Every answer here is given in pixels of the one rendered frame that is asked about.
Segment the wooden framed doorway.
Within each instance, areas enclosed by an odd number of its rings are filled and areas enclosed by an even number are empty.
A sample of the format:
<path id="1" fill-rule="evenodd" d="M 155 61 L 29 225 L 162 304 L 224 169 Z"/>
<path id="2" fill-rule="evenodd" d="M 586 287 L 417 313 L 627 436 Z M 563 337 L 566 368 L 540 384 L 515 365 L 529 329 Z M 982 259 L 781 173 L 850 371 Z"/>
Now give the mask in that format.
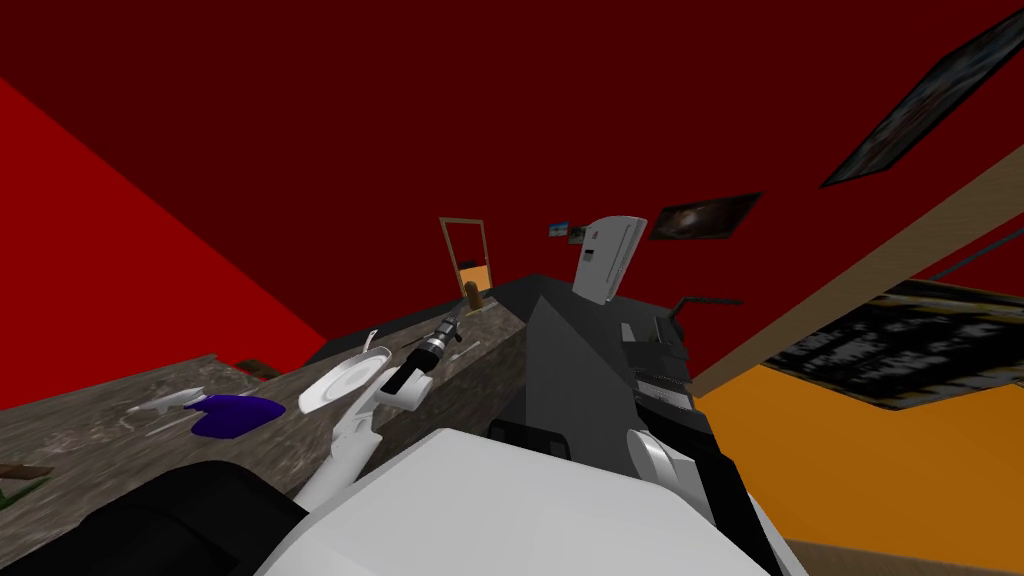
<path id="1" fill-rule="evenodd" d="M 457 287 L 465 295 L 465 284 L 473 282 L 481 293 L 494 286 L 484 221 L 439 218 Z"/>

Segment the white plate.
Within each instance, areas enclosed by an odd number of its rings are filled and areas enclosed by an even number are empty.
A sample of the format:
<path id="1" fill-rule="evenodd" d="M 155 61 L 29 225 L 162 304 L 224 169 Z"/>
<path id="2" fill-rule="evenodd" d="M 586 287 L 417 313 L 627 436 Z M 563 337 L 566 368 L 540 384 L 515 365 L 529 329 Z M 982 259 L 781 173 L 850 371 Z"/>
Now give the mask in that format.
<path id="1" fill-rule="evenodd" d="M 309 414 L 371 383 L 390 358 L 388 348 L 378 346 L 340 362 L 299 396 L 299 410 Z"/>

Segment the grey refrigerator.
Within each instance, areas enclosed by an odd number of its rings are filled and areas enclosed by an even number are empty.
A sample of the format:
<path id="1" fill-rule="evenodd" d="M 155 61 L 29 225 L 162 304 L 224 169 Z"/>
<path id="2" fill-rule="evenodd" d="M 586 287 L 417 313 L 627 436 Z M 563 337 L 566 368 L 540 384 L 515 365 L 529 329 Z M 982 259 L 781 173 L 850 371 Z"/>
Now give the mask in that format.
<path id="1" fill-rule="evenodd" d="M 601 218 L 587 227 L 573 292 L 598 305 L 609 302 L 617 292 L 646 227 L 646 219 L 625 215 Z"/>

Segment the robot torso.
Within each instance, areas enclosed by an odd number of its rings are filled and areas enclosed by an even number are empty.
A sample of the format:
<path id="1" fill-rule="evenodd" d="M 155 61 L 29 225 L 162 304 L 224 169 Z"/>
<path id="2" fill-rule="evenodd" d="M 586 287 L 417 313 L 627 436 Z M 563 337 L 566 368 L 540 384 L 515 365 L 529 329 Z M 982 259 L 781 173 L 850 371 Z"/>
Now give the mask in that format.
<path id="1" fill-rule="evenodd" d="M 461 576 L 769 576 L 680 496 L 463 431 L 418 441 L 313 511 L 305 541 Z"/>

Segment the black stove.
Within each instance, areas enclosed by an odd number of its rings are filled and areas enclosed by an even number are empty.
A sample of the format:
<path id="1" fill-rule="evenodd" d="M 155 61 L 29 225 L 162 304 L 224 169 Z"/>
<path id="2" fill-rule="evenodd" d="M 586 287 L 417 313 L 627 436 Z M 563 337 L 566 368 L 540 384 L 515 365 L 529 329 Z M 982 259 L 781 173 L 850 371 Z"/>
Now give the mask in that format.
<path id="1" fill-rule="evenodd" d="M 694 401 L 687 386 L 691 383 L 684 345 L 685 331 L 679 323 L 681 310 L 689 303 L 740 306 L 742 300 L 712 297 L 683 297 L 664 316 L 653 319 L 653 330 L 641 341 L 630 324 L 620 325 L 621 345 L 632 371 L 632 387 L 649 397 L 683 410 L 694 410 Z"/>

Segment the purple bowl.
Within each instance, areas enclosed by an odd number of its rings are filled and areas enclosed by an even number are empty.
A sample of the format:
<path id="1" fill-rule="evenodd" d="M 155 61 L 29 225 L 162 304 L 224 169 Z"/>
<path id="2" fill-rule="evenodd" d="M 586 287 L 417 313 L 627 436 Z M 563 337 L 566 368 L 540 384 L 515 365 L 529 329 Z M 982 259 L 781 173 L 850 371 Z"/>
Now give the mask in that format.
<path id="1" fill-rule="evenodd" d="M 236 439 L 276 419 L 286 408 L 271 400 L 242 395 L 210 395 L 185 405 L 204 414 L 191 433 L 213 439 Z"/>

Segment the white spray bottle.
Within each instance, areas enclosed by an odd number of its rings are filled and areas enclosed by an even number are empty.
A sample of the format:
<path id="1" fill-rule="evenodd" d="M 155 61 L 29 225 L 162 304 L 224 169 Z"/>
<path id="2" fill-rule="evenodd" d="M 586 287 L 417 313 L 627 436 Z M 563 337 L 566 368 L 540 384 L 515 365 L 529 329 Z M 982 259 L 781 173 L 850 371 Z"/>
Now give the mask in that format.
<path id="1" fill-rule="evenodd" d="M 147 401 L 127 410 L 127 413 L 135 413 L 143 410 L 155 410 L 158 414 L 165 414 L 172 407 L 186 407 L 193 403 L 200 402 L 206 397 L 203 387 L 178 390 L 161 398 Z"/>

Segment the black and yellow rug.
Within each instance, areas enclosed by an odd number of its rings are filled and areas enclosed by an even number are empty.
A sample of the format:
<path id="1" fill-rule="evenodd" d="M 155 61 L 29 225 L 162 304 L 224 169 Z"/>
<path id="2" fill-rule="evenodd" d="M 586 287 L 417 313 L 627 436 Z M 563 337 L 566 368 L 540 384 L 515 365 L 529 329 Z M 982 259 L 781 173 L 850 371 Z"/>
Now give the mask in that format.
<path id="1" fill-rule="evenodd" d="M 1024 297 L 906 280 L 764 361 L 890 411 L 1024 383 Z"/>

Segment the dark galaxy wall picture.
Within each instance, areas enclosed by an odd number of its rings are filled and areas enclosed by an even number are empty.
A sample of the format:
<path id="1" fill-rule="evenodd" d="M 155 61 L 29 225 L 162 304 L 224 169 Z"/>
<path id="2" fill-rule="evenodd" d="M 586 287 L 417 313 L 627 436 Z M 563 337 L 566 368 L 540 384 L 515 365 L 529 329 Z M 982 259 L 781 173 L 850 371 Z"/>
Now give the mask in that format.
<path id="1" fill-rule="evenodd" d="M 655 219 L 649 239 L 728 238 L 761 196 L 758 192 L 665 207 Z"/>

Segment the large dark wall picture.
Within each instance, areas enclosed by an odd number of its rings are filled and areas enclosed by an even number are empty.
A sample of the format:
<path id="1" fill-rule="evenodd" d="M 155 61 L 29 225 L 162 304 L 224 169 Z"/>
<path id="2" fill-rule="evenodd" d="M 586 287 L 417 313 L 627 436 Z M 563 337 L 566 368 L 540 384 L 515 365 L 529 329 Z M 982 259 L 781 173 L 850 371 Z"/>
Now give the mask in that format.
<path id="1" fill-rule="evenodd" d="M 891 169 L 1024 49 L 1024 7 L 940 58 L 850 155 L 823 188 Z"/>

